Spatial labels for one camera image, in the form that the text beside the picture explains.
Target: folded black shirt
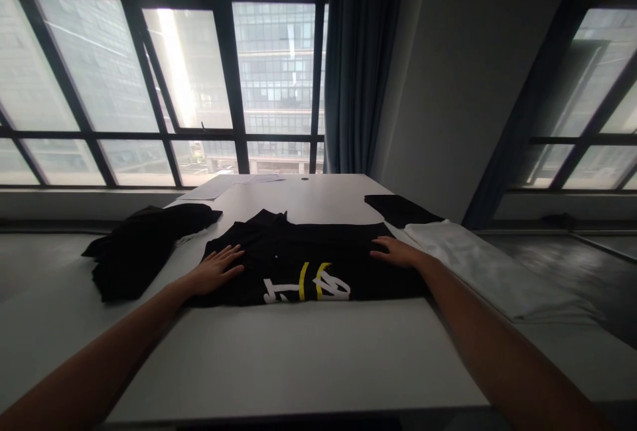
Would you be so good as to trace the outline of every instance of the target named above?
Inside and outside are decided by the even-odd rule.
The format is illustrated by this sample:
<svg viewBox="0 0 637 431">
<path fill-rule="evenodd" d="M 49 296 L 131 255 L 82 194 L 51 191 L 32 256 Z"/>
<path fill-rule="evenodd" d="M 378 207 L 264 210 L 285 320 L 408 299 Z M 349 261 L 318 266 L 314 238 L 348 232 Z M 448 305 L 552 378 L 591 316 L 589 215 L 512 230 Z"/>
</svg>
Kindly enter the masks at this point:
<svg viewBox="0 0 637 431">
<path fill-rule="evenodd" d="M 138 299 L 168 261 L 175 241 L 217 222 L 221 214 L 205 204 L 149 206 L 92 241 L 82 255 L 98 262 L 93 281 L 102 302 Z"/>
<path fill-rule="evenodd" d="M 379 211 L 387 222 L 398 229 L 404 229 L 408 223 L 430 223 L 444 220 L 403 196 L 394 194 L 365 196 L 365 202 Z"/>
<path fill-rule="evenodd" d="M 234 265 L 244 272 L 206 296 L 186 305 L 258 305 L 306 300 L 383 300 L 426 296 L 429 290 L 414 269 L 373 259 L 372 243 L 391 235 L 382 223 L 292 224 L 286 214 L 262 210 L 247 222 L 235 222 L 208 242 L 204 257 L 227 245 L 246 253 Z"/>
</svg>

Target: white wall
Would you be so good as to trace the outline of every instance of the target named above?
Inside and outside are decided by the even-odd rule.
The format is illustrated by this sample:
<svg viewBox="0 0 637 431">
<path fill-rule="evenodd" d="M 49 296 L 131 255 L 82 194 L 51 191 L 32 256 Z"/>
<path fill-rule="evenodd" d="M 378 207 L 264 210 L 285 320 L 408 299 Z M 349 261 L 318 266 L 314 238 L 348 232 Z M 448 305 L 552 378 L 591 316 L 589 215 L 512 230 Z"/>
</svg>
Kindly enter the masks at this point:
<svg viewBox="0 0 637 431">
<path fill-rule="evenodd" d="M 460 222 L 560 1 L 403 0 L 372 178 Z"/>
<path fill-rule="evenodd" d="M 146 206 L 167 206 L 182 194 L 162 190 L 0 190 L 0 219 L 116 221 Z"/>
<path fill-rule="evenodd" d="M 637 220 L 637 200 L 620 194 L 504 194 L 494 220 L 537 220 L 549 214 L 580 220 Z"/>
</svg>

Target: gray floor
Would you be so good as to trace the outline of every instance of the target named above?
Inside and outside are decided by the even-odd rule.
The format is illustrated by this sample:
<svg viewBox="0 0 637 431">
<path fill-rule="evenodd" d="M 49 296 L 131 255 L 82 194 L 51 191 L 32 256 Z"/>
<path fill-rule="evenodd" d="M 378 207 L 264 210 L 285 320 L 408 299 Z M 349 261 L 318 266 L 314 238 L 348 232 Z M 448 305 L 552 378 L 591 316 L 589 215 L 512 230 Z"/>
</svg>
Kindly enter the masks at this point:
<svg viewBox="0 0 637 431">
<path fill-rule="evenodd" d="M 637 266 L 575 239 L 558 235 L 481 235 L 481 238 L 555 284 L 589 300 L 601 325 L 637 349 Z M 591 237 L 623 253 L 637 237 Z"/>
</svg>

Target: forearm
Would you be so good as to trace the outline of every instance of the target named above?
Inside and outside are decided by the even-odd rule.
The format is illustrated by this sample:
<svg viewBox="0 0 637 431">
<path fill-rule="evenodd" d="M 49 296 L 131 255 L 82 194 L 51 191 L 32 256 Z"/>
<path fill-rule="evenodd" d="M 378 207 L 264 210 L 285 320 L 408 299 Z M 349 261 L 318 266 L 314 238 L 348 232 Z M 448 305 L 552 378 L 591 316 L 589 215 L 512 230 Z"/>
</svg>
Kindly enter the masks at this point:
<svg viewBox="0 0 637 431">
<path fill-rule="evenodd" d="M 2 429 L 85 429 L 103 419 L 148 346 L 190 296 L 180 282 L 72 356 L 2 416 Z"/>
<path fill-rule="evenodd" d="M 438 260 L 415 267 L 449 323 L 458 351 L 489 401 L 518 429 L 605 429 L 575 385 Z"/>
</svg>

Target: white paper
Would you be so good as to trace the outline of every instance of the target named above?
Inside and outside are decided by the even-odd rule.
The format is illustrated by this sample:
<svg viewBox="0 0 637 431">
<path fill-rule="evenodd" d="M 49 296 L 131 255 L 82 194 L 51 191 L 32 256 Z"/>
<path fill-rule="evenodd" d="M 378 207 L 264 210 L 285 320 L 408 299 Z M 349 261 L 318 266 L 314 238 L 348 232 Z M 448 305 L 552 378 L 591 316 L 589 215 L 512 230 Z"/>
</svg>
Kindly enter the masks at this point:
<svg viewBox="0 0 637 431">
<path fill-rule="evenodd" d="M 213 200 L 234 186 L 233 182 L 215 181 L 215 179 L 216 178 L 209 180 L 207 183 L 185 193 L 178 199 Z"/>
<path fill-rule="evenodd" d="M 285 180 L 285 178 L 281 177 L 280 174 L 255 174 L 250 180 L 250 184 L 254 184 L 256 182 L 272 182 L 276 180 Z"/>
<path fill-rule="evenodd" d="M 221 196 L 234 184 L 247 184 L 252 179 L 251 174 L 219 174 L 201 186 L 185 193 L 178 199 L 183 200 L 213 200 Z"/>
</svg>

